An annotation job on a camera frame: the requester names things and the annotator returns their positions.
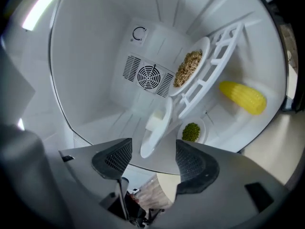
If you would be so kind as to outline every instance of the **green beans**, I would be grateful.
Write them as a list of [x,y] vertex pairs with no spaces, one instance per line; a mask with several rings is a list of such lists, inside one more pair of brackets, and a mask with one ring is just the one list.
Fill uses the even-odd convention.
[[189,123],[182,132],[182,140],[194,142],[200,134],[200,127],[195,123]]

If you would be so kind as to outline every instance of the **white plate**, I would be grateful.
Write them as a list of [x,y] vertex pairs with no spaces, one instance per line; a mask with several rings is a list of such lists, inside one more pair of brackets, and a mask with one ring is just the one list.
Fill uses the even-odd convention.
[[171,97],[166,98],[165,106],[163,108],[164,109],[162,111],[165,114],[159,125],[151,131],[146,129],[144,133],[144,138],[142,140],[140,149],[142,158],[147,158],[153,153],[155,148],[158,146],[161,138],[164,136],[165,131],[167,130],[173,113],[173,99]]
[[192,51],[198,51],[198,50],[202,50],[202,57],[201,60],[199,61],[199,64],[196,68],[196,70],[194,71],[194,73],[191,75],[191,77],[180,87],[174,87],[173,83],[170,86],[169,89],[169,93],[168,95],[173,97],[176,96],[177,94],[179,94],[180,92],[182,92],[189,83],[192,82],[192,80],[195,78],[195,76],[198,74],[198,72],[200,71],[201,67],[203,66],[209,51],[210,51],[210,46],[211,46],[211,42],[210,39],[208,37],[202,37],[198,42],[196,42],[188,52],[192,52]]
[[195,124],[199,125],[200,134],[199,134],[199,137],[197,138],[197,140],[195,141],[195,143],[203,144],[204,139],[205,139],[206,129],[205,129],[205,124],[204,124],[203,120],[199,117],[192,117],[192,118],[186,119],[182,123],[182,125],[178,131],[177,139],[182,140],[182,132],[189,123],[195,123]]

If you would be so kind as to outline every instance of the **fan grille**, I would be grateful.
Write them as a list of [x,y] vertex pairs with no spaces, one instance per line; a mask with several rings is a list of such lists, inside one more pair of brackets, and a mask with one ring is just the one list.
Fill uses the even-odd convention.
[[140,62],[141,59],[134,56],[128,56],[123,72],[123,76],[125,77],[125,79],[128,79],[129,81],[133,82],[135,74],[140,65]]
[[157,94],[162,96],[162,97],[166,97],[168,95],[168,91],[170,89],[170,84],[172,82],[173,79],[173,75],[167,73],[166,77],[164,78],[162,84],[160,85]]
[[160,81],[160,72],[154,66],[144,66],[138,72],[138,82],[145,89],[156,88]]

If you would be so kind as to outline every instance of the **black rectangular slot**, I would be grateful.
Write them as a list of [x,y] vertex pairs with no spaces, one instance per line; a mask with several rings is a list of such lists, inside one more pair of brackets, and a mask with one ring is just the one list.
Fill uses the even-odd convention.
[[268,194],[268,192],[260,183],[255,182],[247,184],[244,187],[248,191],[259,212],[262,212],[265,208],[274,202],[273,198]]
[[70,156],[70,155],[68,155],[68,156],[64,156],[64,157],[61,157],[62,158],[62,160],[63,160],[63,162],[68,162],[68,161],[70,161],[70,160],[73,160],[74,158],[72,157],[72,156]]

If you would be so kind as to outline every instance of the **yellow corn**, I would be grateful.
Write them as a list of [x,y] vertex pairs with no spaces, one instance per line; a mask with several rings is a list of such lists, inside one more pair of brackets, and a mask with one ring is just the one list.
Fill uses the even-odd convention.
[[235,82],[221,82],[220,91],[252,115],[260,115],[267,105],[266,98],[254,88]]

